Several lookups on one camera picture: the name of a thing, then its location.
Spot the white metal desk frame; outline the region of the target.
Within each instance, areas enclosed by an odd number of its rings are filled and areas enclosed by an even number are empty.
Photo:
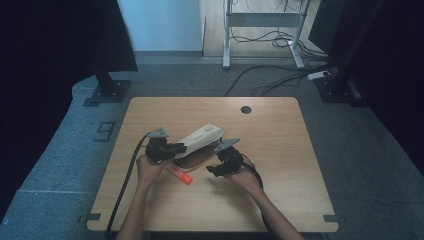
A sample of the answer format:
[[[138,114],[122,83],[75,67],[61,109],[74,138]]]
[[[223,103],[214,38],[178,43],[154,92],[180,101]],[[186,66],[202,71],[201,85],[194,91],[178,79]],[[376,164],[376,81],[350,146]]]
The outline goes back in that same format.
[[[307,17],[311,0],[304,0],[299,12],[273,12],[273,13],[233,13],[231,0],[224,0],[224,45],[223,45],[223,68],[230,68],[230,33],[233,27],[284,27],[295,28],[295,35],[288,41],[288,47],[298,69],[304,69],[305,65],[300,56],[298,44],[300,35]]]

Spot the black stand with base plate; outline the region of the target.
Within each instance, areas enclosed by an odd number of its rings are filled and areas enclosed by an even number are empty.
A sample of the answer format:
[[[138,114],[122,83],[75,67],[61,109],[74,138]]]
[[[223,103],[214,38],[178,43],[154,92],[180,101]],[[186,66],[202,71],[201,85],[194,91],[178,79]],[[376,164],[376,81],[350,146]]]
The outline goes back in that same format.
[[[90,54],[94,76],[98,81],[93,94],[87,98],[84,107],[98,107],[101,103],[122,103],[131,85],[129,80],[113,80],[99,59]]]
[[[333,75],[315,81],[325,103],[365,107],[366,97],[357,86],[360,50],[386,0],[322,0],[309,39],[329,56]]]

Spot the black curtain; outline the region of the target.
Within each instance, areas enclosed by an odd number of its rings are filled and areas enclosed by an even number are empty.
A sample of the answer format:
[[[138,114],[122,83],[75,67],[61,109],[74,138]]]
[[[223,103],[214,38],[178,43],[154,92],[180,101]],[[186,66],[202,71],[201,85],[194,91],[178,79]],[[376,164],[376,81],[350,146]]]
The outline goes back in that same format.
[[[0,220],[95,74],[137,66],[118,0],[0,0]]]
[[[424,0],[386,0],[365,43],[357,86],[424,175]]]

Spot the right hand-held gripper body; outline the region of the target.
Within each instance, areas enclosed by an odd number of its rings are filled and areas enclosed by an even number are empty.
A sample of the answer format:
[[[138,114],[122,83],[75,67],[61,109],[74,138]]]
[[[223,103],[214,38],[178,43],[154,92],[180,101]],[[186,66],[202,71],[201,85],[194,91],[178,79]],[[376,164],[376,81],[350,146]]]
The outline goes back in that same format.
[[[237,172],[243,162],[243,157],[233,145],[239,142],[240,139],[228,139],[221,141],[215,148],[216,155],[221,161],[221,170],[230,171],[230,173]]]

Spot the white power strip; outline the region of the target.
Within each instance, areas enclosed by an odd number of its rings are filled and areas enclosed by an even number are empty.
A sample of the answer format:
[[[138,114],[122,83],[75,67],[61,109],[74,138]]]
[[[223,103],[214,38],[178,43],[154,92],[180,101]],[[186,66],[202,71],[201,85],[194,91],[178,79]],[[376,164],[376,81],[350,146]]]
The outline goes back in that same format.
[[[328,77],[330,75],[331,75],[331,73],[329,71],[319,71],[319,72],[308,74],[307,79],[312,81],[312,80]]]

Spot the cream pencil case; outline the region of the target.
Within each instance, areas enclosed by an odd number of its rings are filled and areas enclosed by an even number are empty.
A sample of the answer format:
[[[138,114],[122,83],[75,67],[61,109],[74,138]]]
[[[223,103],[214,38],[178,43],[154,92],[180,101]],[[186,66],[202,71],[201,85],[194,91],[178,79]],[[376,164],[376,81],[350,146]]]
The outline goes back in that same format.
[[[184,172],[200,167],[215,156],[215,148],[221,142],[223,134],[222,128],[206,124],[180,140],[186,146],[186,151],[177,154],[172,163]]]

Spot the person's left hand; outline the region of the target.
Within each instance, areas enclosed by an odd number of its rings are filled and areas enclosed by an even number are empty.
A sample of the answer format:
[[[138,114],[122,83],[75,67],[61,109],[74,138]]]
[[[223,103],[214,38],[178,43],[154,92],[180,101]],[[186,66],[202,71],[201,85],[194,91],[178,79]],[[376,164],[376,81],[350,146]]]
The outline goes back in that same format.
[[[138,189],[149,189],[160,177],[163,169],[170,163],[169,160],[164,160],[159,164],[151,162],[147,155],[142,155],[136,160],[138,171]]]

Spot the person's right hand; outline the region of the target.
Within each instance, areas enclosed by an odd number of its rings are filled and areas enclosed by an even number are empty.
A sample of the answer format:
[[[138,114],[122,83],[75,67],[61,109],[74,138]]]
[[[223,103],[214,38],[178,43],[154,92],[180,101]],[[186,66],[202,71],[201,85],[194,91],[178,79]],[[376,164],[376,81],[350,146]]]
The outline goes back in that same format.
[[[225,178],[245,190],[251,196],[257,196],[263,192],[257,178],[244,166],[235,173],[225,175]]]

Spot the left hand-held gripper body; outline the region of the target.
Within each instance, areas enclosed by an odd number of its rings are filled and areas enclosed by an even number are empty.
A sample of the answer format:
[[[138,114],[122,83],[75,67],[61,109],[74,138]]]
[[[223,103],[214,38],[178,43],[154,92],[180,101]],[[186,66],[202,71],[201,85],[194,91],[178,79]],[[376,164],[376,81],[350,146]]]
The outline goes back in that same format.
[[[147,134],[149,142],[145,153],[154,164],[173,157],[172,145],[167,142],[168,134],[163,128],[154,130]]]

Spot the orange highlighter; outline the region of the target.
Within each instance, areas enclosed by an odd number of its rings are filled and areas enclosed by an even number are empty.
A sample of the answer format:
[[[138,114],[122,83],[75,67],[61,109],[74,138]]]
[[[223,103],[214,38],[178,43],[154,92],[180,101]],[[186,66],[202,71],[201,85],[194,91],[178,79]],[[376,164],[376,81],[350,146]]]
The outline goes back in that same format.
[[[186,172],[182,171],[174,164],[168,164],[165,169],[186,185],[190,185],[193,181],[193,179]]]

